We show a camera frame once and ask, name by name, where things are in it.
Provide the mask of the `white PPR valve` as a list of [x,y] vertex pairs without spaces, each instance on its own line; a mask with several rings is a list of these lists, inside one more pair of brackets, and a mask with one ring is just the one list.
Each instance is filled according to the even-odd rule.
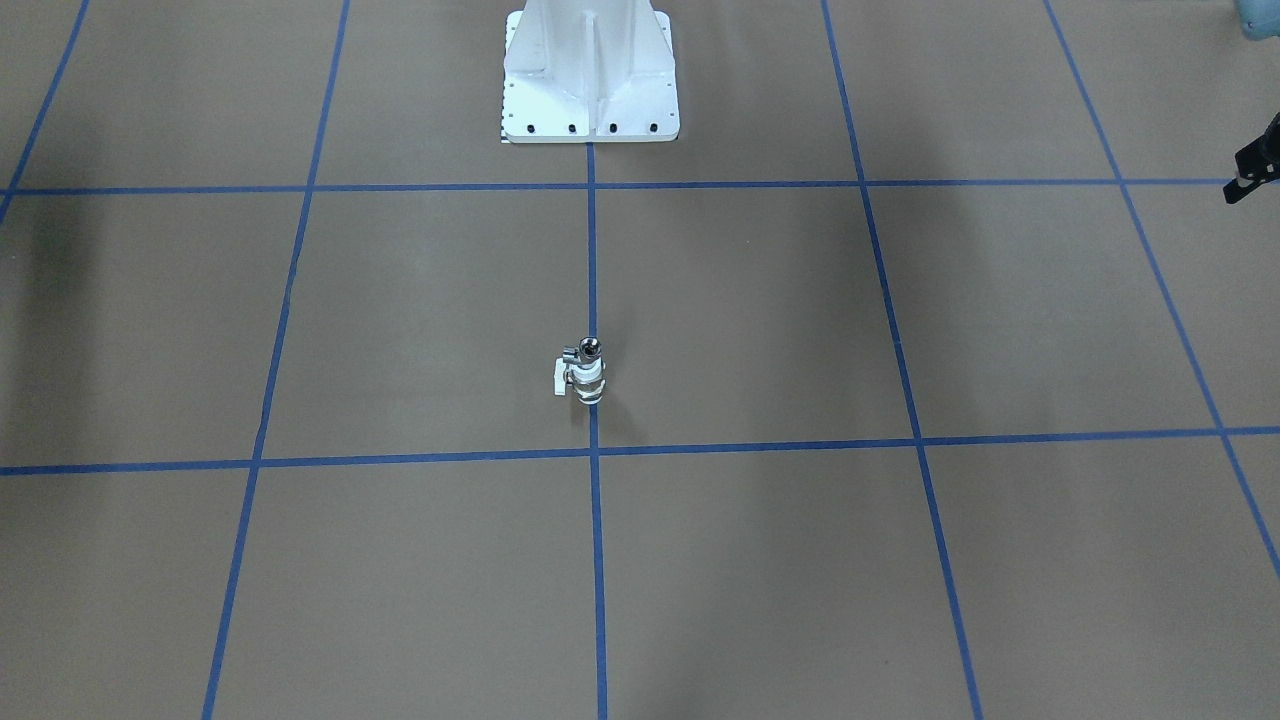
[[575,396],[586,406],[598,405],[605,392],[605,360],[602,356],[590,364],[577,359],[577,346],[564,346],[553,369],[553,395],[557,397]]

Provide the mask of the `brown paper table cover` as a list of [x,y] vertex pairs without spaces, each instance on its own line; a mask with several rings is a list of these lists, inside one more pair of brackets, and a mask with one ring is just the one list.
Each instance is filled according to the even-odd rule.
[[[5,719],[1275,719],[1230,1],[3,4]],[[553,395],[602,342],[595,406]]]

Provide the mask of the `white pedestal base plate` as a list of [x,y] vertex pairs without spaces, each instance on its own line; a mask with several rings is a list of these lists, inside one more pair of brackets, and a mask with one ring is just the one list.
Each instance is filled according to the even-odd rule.
[[664,143],[681,131],[672,20],[649,1],[527,1],[504,22],[507,143]]

